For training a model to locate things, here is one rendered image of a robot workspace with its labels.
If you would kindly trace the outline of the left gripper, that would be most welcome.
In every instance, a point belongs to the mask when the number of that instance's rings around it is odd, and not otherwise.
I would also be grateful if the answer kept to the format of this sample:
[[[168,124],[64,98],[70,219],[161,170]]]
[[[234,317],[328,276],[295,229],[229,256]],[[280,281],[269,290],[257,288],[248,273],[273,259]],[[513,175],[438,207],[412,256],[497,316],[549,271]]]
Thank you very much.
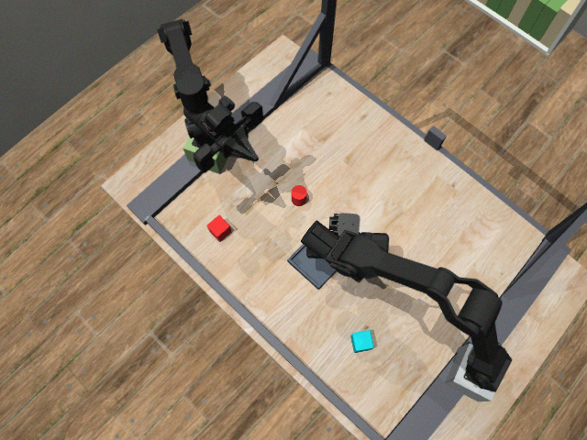
[[[381,250],[389,253],[389,236],[386,233],[361,232],[360,234],[376,241],[380,246]],[[319,257],[314,251],[312,251],[308,247],[306,247],[306,255],[310,259],[321,259],[321,257]]]

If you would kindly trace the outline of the teal cube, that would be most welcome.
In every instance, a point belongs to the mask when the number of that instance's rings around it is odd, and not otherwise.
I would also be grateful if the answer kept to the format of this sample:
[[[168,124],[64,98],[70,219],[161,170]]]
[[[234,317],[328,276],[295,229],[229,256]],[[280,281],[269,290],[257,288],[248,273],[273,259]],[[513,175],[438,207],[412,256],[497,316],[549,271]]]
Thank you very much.
[[[371,338],[371,330],[353,333],[351,335],[351,341],[354,353],[372,350],[374,348]]]

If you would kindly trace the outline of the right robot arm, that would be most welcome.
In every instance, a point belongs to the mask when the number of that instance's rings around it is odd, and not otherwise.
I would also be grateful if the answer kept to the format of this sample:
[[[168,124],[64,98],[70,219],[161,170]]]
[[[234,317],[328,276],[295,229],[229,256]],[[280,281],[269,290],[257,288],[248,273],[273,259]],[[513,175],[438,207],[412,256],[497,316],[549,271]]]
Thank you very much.
[[[161,43],[164,42],[166,50],[174,57],[176,70],[173,74],[175,80],[173,89],[176,98],[182,100],[184,106],[183,114],[186,116],[186,119],[184,119],[186,129],[189,137],[194,138],[192,145],[201,148],[204,144],[207,144],[211,147],[215,141],[212,138],[207,137],[204,131],[202,131],[197,125],[201,114],[208,108],[213,107],[208,103],[206,92],[209,91],[211,83],[205,78],[205,76],[202,76],[200,68],[192,62],[189,50],[192,45],[190,35],[193,34],[189,21],[185,22],[185,20],[182,19],[175,20],[162,24],[160,29],[157,30]],[[184,30],[186,35],[184,34]],[[180,96],[178,92],[180,93]],[[213,138],[216,138],[216,131],[222,127],[226,121],[235,121],[231,116],[235,104],[225,95],[219,100],[219,102],[220,103],[218,103],[218,105],[207,114],[205,120],[202,120],[202,124]],[[193,120],[193,122],[191,120]]]

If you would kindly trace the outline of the red cube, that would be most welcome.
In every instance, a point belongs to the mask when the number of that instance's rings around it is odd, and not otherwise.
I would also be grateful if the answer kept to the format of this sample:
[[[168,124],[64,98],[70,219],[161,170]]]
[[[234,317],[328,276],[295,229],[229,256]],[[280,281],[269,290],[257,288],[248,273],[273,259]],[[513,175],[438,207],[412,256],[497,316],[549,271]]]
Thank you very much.
[[[208,225],[209,232],[220,242],[231,233],[230,225],[219,215]],[[211,230],[211,231],[210,231]],[[212,233],[213,232],[213,233]]]

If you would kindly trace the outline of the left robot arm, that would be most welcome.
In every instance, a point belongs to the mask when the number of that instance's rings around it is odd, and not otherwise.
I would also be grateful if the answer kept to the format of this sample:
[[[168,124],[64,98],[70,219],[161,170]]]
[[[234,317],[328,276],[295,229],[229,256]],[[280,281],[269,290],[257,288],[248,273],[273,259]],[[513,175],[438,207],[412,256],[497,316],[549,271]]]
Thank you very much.
[[[498,346],[495,321],[503,304],[498,294],[480,280],[462,278],[449,269],[436,269],[383,251],[376,241],[359,231],[358,214],[334,214],[329,217],[329,229],[315,221],[301,243],[339,274],[356,282],[379,276],[426,293],[438,303],[448,322],[471,337],[473,350],[464,379],[480,389],[496,392],[512,362],[505,348]],[[458,316],[447,298],[454,282],[473,288]]]

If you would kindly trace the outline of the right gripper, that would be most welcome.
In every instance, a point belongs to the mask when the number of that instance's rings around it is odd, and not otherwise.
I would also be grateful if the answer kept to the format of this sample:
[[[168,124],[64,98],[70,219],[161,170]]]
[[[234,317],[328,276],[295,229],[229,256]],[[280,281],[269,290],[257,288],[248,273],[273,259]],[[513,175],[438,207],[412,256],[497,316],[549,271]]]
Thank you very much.
[[[194,161],[197,168],[203,173],[208,172],[215,165],[215,160],[211,157],[214,157],[218,151],[223,153],[224,158],[236,157],[245,160],[252,160],[255,162],[259,160],[259,157],[249,143],[248,129],[254,129],[262,122],[262,106],[257,102],[251,102],[241,111],[242,119],[236,124],[234,124],[232,121],[226,121],[226,123],[216,131],[216,138],[213,138],[202,124],[202,120],[205,119],[205,116],[213,108],[214,107],[210,107],[205,110],[201,114],[197,123],[198,127],[204,131],[205,135],[215,141],[215,143],[211,146],[211,153],[210,146],[207,144],[204,144],[194,153]],[[232,131],[233,133],[231,133]],[[237,139],[238,143],[233,138]]]

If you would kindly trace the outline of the dark red cylinder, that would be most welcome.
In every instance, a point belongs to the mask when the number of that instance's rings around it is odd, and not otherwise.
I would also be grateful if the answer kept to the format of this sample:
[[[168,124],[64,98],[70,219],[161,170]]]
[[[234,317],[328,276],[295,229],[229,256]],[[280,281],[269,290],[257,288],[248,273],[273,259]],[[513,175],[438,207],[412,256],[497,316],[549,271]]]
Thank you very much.
[[[302,185],[296,185],[292,188],[292,203],[296,206],[302,206],[306,203],[307,190]]]

